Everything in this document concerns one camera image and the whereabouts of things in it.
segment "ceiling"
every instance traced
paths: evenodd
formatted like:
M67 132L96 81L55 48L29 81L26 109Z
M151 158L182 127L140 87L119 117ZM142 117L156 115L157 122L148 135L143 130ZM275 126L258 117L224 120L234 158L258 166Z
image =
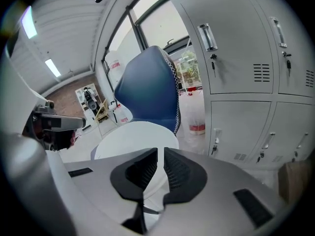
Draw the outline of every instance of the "ceiling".
M32 17L37 35L21 27L11 60L26 83L43 93L59 82L90 70L99 20L109 0L36 0ZM45 61L52 59L61 76Z

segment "black rectangular slot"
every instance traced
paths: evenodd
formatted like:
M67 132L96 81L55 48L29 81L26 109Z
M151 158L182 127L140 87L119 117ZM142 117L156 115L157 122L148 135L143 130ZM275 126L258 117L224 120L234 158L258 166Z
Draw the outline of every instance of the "black rectangular slot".
M233 194L256 227L260 227L272 219L272 214L249 190L242 189Z
M90 172L93 172L90 168L83 168L83 169L79 169L75 171L69 171L68 173L70 177L77 177L77 176L85 175Z

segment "red label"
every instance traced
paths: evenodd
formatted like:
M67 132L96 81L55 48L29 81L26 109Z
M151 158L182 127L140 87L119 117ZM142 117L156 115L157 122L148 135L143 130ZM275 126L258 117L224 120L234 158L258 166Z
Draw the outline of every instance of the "red label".
M193 125L189 125L189 129L191 131L202 131L206 129L206 124L200 125L200 126L193 126Z
M112 69L117 67L117 66L120 66L119 62L112 64Z

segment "fluorescent light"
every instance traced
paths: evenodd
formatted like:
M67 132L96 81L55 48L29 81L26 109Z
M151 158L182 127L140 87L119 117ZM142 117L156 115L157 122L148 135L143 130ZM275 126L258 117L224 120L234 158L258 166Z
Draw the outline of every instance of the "fluorescent light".
M59 77L61 74L60 72L58 71L58 69L56 68L55 64L53 63L53 61L51 59L49 60L46 60L45 61L45 64L49 67L49 69L53 72L53 74L56 76L56 77Z
M26 9L24 13L24 16L22 18L22 25L28 38L31 38L37 35L33 18L32 18L32 7L30 6Z

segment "white stitching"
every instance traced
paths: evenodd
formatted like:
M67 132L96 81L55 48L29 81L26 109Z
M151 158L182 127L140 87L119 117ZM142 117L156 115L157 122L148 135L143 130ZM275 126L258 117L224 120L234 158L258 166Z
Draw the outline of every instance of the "white stitching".
M173 76L175 78L175 82L176 82L176 90L177 90L177 111L176 111L176 125L175 125L175 130L174 130L174 135L176 135L176 132L179 128L179 115L180 115L180 111L179 111L179 87L178 87L178 77L177 77L177 72L176 72L176 68L173 66L173 61L170 60L168 54L166 51L162 50L161 48L159 48L159 50L161 51L166 63L168 64L169 68L171 68Z

